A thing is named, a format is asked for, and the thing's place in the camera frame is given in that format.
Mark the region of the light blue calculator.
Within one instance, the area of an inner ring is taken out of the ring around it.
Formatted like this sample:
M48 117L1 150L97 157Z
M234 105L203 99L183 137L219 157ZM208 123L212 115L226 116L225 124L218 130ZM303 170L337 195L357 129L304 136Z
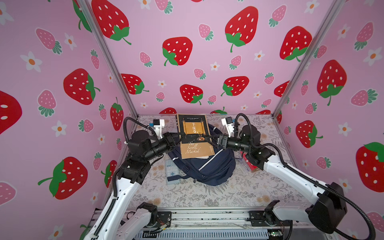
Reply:
M180 180L168 180L168 177L174 177L178 176L180 174L179 168L176 166L176 164L173 162L173 160L165 160L165 167L166 167L166 180L167 185L175 185L179 184Z

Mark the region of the brown Scroll Marked book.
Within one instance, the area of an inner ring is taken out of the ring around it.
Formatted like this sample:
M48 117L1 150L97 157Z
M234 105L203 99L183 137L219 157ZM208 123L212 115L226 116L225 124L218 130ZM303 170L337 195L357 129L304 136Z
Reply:
M214 147L202 138L210 135L206 116L177 114L176 119L179 132L192 135L191 141L180 143L182 159L207 159L215 154Z

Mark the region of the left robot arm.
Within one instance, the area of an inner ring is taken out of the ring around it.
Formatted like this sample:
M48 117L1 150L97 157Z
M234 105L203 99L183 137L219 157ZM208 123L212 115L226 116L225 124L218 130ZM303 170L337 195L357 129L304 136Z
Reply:
M152 163L173 151L184 137L184 133L166 132L158 139L141 130L126 140L129 153L113 174L113 192L86 240L132 240L142 228L156 223L157 207L148 203L141 204L124 224L121 221Z

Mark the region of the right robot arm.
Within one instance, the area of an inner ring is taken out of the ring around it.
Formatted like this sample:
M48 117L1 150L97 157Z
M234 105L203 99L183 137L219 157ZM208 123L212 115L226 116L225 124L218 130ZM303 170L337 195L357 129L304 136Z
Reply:
M348 200L341 186L318 181L289 165L277 146L256 141L259 132L253 125L244 126L243 133L243 137L215 134L203 138L219 149L245 153L254 166L286 182L308 201L304 205L273 201L265 208L265 221L271 226L280 221L306 222L326 234L336 232L348 211Z

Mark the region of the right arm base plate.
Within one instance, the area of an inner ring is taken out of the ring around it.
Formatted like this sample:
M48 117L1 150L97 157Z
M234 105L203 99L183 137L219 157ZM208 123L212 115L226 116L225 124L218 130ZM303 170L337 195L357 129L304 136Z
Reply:
M290 221L280 221L274 214L265 211L249 211L246 219L253 227L289 227Z

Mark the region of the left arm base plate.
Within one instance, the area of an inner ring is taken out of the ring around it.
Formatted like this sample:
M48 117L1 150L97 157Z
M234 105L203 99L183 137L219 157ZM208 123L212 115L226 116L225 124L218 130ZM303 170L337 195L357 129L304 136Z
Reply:
M145 226L145 228L159 228L163 225L170 226L172 221L172 212L169 211L160 211L157 212L157 216L151 216L150 223Z

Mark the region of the red box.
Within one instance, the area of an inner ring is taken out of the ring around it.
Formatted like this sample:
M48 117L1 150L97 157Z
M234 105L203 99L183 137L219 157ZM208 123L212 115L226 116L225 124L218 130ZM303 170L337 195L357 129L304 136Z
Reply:
M242 159L244 160L245 164L247 165L247 168L251 171L251 172L256 172L256 171L259 171L260 169L253 165L249 159L246 157L246 153L244 152L241 152L241 156L242 156Z

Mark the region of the floral table cloth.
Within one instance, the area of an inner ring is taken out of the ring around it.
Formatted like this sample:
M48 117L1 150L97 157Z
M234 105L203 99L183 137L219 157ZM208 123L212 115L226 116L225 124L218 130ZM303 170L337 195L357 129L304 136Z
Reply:
M261 142L276 145L291 164L278 130L269 115L249 115L251 124L261 132ZM164 132L176 132L176 117L141 116L138 121L144 125L153 119L164 119ZM236 208L264 207L273 200L285 202L306 202L307 200L294 188L265 171L252 172L236 159L233 175L219 186L209 186L193 179L181 180L178 184L167 185L166 160L154 164L147 174L142 186L130 202L129 208L135 208L142 202L157 205L159 208Z

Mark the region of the navy blue student backpack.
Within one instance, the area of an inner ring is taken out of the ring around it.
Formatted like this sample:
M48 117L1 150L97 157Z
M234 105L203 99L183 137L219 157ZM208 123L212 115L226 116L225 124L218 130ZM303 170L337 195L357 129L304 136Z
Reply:
M214 154L207 159L182 159L180 147L176 147L168 155L185 175L169 176L167 181L192 178L196 182L210 186L218 186L226 182L233 175L236 167L234 151L215 147L213 150Z

